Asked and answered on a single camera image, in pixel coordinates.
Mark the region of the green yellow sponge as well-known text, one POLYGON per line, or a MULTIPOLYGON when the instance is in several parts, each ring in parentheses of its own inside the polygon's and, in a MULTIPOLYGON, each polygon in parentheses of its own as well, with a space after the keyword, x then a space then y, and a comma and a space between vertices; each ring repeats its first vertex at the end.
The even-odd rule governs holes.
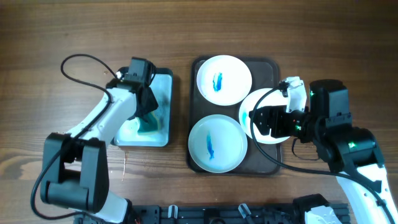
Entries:
POLYGON ((150 112, 142 117, 138 117, 138 120, 139 129, 137 132, 139 134, 152 134, 157 132, 160 128, 159 119, 156 117, 154 112, 150 112))

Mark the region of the grey-white plate bottom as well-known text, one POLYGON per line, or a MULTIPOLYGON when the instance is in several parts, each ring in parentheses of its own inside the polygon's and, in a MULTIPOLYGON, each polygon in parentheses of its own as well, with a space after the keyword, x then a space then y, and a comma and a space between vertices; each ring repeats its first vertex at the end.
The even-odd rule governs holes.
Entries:
POLYGON ((233 118, 213 114, 199 120, 188 137, 191 158, 205 171, 225 173, 235 169, 246 156, 248 140, 233 118))

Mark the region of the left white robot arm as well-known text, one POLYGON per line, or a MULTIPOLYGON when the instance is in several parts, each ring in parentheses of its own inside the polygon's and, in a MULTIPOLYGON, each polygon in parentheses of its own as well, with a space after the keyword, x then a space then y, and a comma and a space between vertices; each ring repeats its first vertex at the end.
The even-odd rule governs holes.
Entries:
POLYGON ((42 171, 30 198, 40 218, 35 197, 46 204, 71 209, 106 223, 124 223, 131 212, 129 200, 109 191, 107 147, 129 119, 157 107, 148 84, 111 80, 104 98, 80 123, 65 134, 52 133, 44 142, 42 171))

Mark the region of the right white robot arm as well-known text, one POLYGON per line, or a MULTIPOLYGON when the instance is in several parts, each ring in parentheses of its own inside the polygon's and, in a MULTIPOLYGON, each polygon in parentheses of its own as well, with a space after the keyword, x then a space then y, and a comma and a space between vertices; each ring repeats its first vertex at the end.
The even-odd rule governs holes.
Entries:
POLYGON ((257 129, 273 138, 293 136, 302 143, 311 142, 329 170, 294 167, 268 154, 265 157, 292 171, 335 176, 358 223, 397 223, 397 208, 389 190, 382 151, 370 130, 352 125, 348 90, 342 81, 311 82, 306 93, 310 105, 302 109, 261 106, 275 91, 289 97, 298 88, 292 81, 284 80, 263 94, 249 112, 250 132, 257 129))

